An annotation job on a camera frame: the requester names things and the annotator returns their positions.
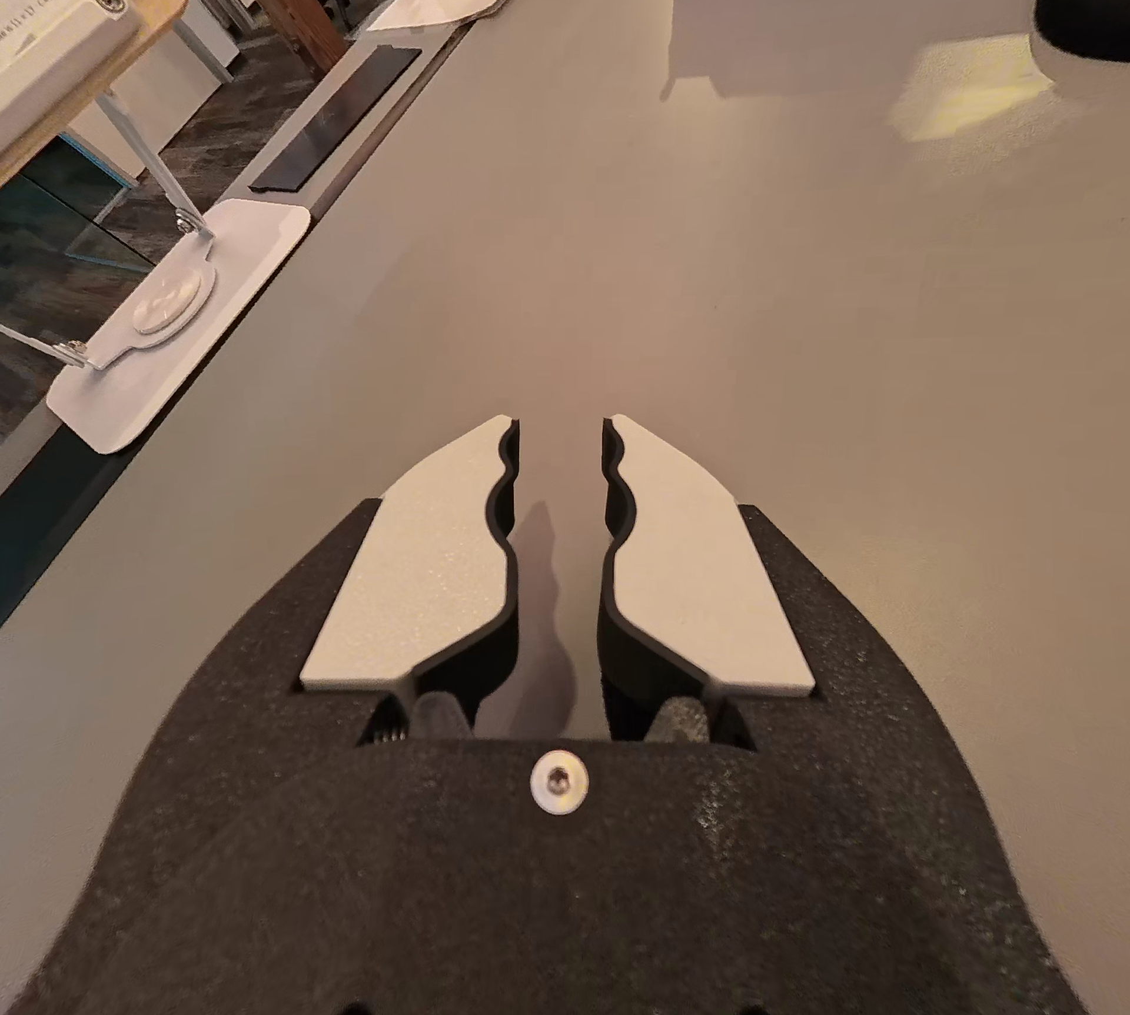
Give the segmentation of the glass partition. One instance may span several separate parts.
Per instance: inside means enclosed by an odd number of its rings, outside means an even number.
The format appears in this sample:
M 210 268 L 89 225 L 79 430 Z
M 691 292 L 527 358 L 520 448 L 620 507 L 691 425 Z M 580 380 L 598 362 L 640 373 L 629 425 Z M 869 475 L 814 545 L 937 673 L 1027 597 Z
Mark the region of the glass partition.
M 1 186 L 2 261 L 92 266 L 139 281 L 153 262 L 103 224 L 134 186 L 70 137 L 54 137 Z

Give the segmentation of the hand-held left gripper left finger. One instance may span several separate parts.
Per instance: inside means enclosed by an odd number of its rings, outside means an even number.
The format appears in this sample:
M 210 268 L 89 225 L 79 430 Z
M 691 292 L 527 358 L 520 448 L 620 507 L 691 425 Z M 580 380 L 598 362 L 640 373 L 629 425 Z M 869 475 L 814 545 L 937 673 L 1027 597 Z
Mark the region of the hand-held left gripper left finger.
M 519 422 L 499 414 L 379 500 L 301 670 L 307 692 L 445 692 L 468 720 L 516 667 Z

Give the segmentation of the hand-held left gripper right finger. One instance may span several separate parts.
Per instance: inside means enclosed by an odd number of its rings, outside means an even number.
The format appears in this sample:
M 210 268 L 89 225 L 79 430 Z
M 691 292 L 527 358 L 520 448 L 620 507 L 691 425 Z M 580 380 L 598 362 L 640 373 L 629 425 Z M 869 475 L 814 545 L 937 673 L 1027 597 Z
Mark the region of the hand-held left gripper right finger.
M 614 740 L 642 740 L 669 701 L 715 726 L 727 705 L 811 699 L 816 677 L 734 496 L 629 416 L 606 417 L 597 649 Z

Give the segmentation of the white partition panel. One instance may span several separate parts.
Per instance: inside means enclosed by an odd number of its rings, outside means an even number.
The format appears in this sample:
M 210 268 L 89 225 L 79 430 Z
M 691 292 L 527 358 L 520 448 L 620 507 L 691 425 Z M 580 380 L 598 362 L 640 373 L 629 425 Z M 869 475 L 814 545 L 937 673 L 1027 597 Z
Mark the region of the white partition panel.
M 240 49 L 200 0 L 118 77 L 112 93 L 146 144 L 160 151 L 233 79 Z

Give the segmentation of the black desk flap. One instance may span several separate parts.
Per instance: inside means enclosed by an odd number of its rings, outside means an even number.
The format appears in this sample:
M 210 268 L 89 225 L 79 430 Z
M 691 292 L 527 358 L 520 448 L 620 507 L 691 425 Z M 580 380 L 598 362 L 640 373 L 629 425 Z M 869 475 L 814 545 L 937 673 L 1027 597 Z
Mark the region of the black desk flap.
M 247 189 L 299 192 L 420 54 L 419 47 L 372 50 Z
M 121 456 L 101 456 L 59 430 L 1 496 L 1 619 L 7 621 L 120 475 Z

